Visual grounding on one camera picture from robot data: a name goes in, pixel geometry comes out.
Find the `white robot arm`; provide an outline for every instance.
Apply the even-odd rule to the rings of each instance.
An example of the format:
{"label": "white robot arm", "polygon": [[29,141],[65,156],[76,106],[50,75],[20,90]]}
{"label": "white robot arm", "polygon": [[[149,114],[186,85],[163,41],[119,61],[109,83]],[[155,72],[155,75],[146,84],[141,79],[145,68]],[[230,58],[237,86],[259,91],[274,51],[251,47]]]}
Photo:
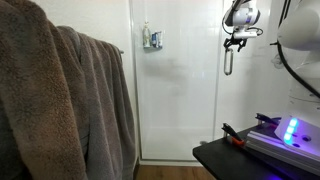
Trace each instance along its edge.
{"label": "white robot arm", "polygon": [[246,45],[248,38],[255,38],[259,28],[253,28],[260,18],[260,11],[255,6],[255,0],[236,0],[224,16],[223,23],[228,27],[234,27],[230,39],[226,39],[226,50],[232,45],[239,45],[238,52]]}
{"label": "white robot arm", "polygon": [[[275,133],[290,149],[320,161],[320,1],[301,1],[282,22],[278,41],[284,47],[310,53],[294,70],[298,79],[292,82],[287,112]],[[290,122],[295,120],[297,125],[291,132]]]}

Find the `table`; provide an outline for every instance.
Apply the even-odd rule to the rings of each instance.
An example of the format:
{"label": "table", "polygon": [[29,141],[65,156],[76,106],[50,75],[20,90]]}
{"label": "table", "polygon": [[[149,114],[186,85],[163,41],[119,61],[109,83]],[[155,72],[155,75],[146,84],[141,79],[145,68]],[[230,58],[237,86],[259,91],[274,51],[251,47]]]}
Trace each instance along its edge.
{"label": "table", "polygon": [[[264,123],[239,132],[245,139],[250,131],[276,137],[275,127]],[[193,156],[217,179],[222,180],[317,180],[319,176],[250,148],[238,147],[231,138],[221,138],[193,149]]]}

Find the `towel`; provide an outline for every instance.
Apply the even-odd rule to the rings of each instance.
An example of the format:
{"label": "towel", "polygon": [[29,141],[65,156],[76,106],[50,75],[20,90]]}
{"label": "towel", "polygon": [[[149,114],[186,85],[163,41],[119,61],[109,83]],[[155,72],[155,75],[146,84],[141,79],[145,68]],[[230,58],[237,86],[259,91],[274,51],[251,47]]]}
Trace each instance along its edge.
{"label": "towel", "polygon": [[117,47],[0,0],[0,179],[132,179],[134,126]]}
{"label": "towel", "polygon": [[120,51],[80,34],[81,64],[90,108],[89,179],[133,179],[133,115]]}

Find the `shower door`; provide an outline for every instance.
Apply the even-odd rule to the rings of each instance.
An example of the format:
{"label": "shower door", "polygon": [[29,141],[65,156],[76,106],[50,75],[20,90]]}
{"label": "shower door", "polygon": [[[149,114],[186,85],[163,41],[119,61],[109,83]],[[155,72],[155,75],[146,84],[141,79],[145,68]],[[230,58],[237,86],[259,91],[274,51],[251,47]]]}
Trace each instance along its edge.
{"label": "shower door", "polygon": [[[132,0],[142,160],[193,161],[213,140],[222,0]],[[143,48],[142,30],[163,48]]]}

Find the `blue light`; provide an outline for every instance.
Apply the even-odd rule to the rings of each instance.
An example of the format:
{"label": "blue light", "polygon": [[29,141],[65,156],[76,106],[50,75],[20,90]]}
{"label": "blue light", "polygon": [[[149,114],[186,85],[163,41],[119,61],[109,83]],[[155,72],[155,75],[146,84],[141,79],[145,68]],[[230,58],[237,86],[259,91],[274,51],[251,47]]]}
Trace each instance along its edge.
{"label": "blue light", "polygon": [[284,135],[284,140],[290,141],[290,139],[291,139],[291,134],[286,133],[286,134]]}
{"label": "blue light", "polygon": [[297,123],[298,123],[297,118],[292,118],[289,125],[292,127],[295,127],[297,125]]}
{"label": "blue light", "polygon": [[289,126],[289,127],[287,128],[287,133],[292,134],[293,131],[294,131],[294,128],[293,128],[293,127]]}

